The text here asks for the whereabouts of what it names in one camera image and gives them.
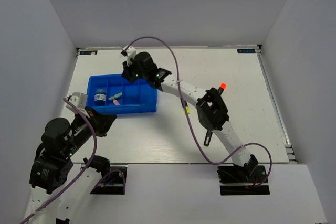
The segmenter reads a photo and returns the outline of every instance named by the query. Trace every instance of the white table surface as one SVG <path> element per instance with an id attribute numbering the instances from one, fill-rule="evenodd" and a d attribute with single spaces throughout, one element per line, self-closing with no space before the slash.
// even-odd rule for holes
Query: white table surface
<path id="1" fill-rule="evenodd" d="M 176 74 L 172 56 L 166 49 L 141 49 L 149 52 L 158 67 Z M 229 109 L 232 125 L 242 142 L 264 144 L 276 163 L 288 162 L 282 134 L 265 85 L 256 54 L 238 54 L 236 49 L 174 49 L 181 79 L 204 89 L 227 84 L 222 97 Z M 99 50 L 97 55 L 79 55 L 68 94 L 87 92 L 90 76 L 122 72 L 124 58 L 120 50 Z M 98 138 L 97 155 L 112 163 L 206 163 L 199 153 L 183 114 L 180 100 L 159 91 L 155 113 L 118 115 L 108 136 Z M 62 116 L 70 122 L 73 114 L 65 109 Z M 191 108 L 191 120 L 198 141 L 203 146 L 206 130 Z M 93 140 L 72 157 L 82 163 L 91 155 Z M 248 147 L 261 163 L 268 163 L 266 152 L 258 146 Z M 205 153 L 213 161 L 228 155 L 213 136 Z"/>
<path id="2" fill-rule="evenodd" d="M 68 181 L 79 168 L 79 164 L 74 165 Z M 221 196 L 215 166 L 134 164 L 128 166 L 125 195 L 86 194 L 80 211 L 70 222 L 315 224 L 327 221 L 306 165 L 275 164 L 269 189 L 270 195 Z M 69 188 L 61 200 L 66 202 L 71 194 Z M 66 206 L 71 208 L 65 203 L 59 208 L 58 218 L 67 217 Z"/>

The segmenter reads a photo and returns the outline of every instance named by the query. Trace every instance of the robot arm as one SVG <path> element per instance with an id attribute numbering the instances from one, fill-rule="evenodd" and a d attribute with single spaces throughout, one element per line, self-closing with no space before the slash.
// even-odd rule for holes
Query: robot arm
<path id="1" fill-rule="evenodd" d="M 180 97 L 175 76 L 167 76 L 164 79 L 164 82 L 161 84 L 161 87 L 163 92 Z M 184 100 L 193 107 L 199 108 L 197 107 L 198 99 L 204 97 L 207 94 L 206 90 L 195 87 L 184 81 L 180 81 L 180 87 Z M 229 153 L 243 145 L 240 138 L 233 130 L 230 121 L 225 122 L 222 127 L 222 130 L 213 130 L 213 133 L 219 138 Z M 234 164 L 243 167 L 244 164 L 249 162 L 250 156 L 251 152 L 246 148 L 242 148 L 232 156 L 232 161 Z"/>
<path id="2" fill-rule="evenodd" d="M 122 76 L 130 83 L 144 79 L 151 87 L 180 97 L 177 78 L 170 71 L 158 68 L 149 53 L 137 54 L 133 47 L 129 47 L 121 54 L 127 57 L 123 63 Z M 184 81 L 180 81 L 180 87 L 184 100 L 196 107 L 200 124 L 208 131 L 212 131 L 229 153 L 243 145 L 229 121 L 228 109 L 220 95 L 220 90 L 215 88 L 204 90 Z M 246 148 L 238 150 L 232 156 L 232 160 L 247 177 L 258 166 L 257 159 Z"/>
<path id="3" fill-rule="evenodd" d="M 69 101 L 84 113 L 97 136 L 106 136 L 117 116 L 102 115 L 93 108 L 85 107 L 86 97 L 86 94 L 74 93 Z M 29 183 L 32 186 L 31 212 L 35 212 L 42 203 L 52 199 L 64 188 L 68 173 L 73 166 L 71 157 L 92 136 L 88 125 L 76 111 L 74 112 L 75 118 L 71 124 L 65 118 L 55 118 L 48 122 L 45 127 L 45 132 L 41 137 L 42 143 L 36 151 L 35 161 L 30 173 Z M 76 215 L 81 203 L 81 201 L 76 200 L 85 193 L 89 194 L 94 184 L 110 171 L 110 161 L 104 157 L 94 156 L 89 167 L 84 171 L 86 176 L 80 178 L 76 186 L 76 192 L 78 193 L 76 199 L 70 199 L 70 201 L 72 200 L 72 207 L 67 211 L 67 217 Z M 59 198 L 42 210 L 35 212 L 29 223 L 55 224 L 58 205 Z"/>

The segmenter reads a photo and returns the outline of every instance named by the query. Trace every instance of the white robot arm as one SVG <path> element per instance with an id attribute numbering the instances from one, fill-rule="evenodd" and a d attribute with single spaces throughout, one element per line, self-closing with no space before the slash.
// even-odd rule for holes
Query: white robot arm
<path id="1" fill-rule="evenodd" d="M 123 63 L 122 73 L 125 79 L 131 83 L 140 78 L 144 79 L 151 87 L 180 98 L 177 78 L 170 71 L 158 68 L 149 53 L 137 54 L 134 47 L 125 47 L 121 54 L 127 57 Z M 229 121 L 228 110 L 220 95 L 220 89 L 204 90 L 184 81 L 179 82 L 183 99 L 197 109 L 200 124 L 208 131 L 212 131 L 229 153 L 241 147 L 243 143 Z M 239 149 L 232 156 L 232 161 L 245 171 L 246 176 L 250 176 L 258 166 L 257 159 L 246 148 Z"/>
<path id="2" fill-rule="evenodd" d="M 173 94 L 176 97 L 180 97 L 175 76 L 167 76 L 164 79 L 164 82 L 161 84 L 161 87 L 163 92 Z M 202 98 L 206 94 L 206 91 L 204 89 L 195 87 L 184 81 L 180 81 L 180 87 L 184 100 L 195 108 L 197 104 L 197 99 Z M 223 129 L 221 131 L 214 130 L 213 133 L 219 138 L 219 140 L 225 146 L 229 153 L 243 145 L 240 138 L 233 130 L 230 121 L 224 123 Z M 244 164 L 247 164 L 249 162 L 250 156 L 251 152 L 246 148 L 242 148 L 232 156 L 232 161 L 234 164 L 243 167 Z"/>

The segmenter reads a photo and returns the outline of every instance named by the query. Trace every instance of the sticker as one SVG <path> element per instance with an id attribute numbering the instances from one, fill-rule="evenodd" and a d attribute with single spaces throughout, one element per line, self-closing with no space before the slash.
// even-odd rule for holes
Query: sticker
<path id="1" fill-rule="evenodd" d="M 255 54 L 255 49 L 237 49 L 237 53 L 239 54 Z"/>
<path id="2" fill-rule="evenodd" d="M 96 55 L 98 53 L 97 50 L 94 51 L 80 51 L 79 55 Z"/>
<path id="3" fill-rule="evenodd" d="M 106 95 L 96 94 L 94 95 L 94 101 L 106 101 Z"/>

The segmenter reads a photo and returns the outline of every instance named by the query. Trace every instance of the white label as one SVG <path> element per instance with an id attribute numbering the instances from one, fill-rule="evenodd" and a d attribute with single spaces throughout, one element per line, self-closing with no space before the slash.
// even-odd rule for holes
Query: white label
<path id="1" fill-rule="evenodd" d="M 96 94 L 94 95 L 94 101 L 106 101 L 106 95 Z"/>

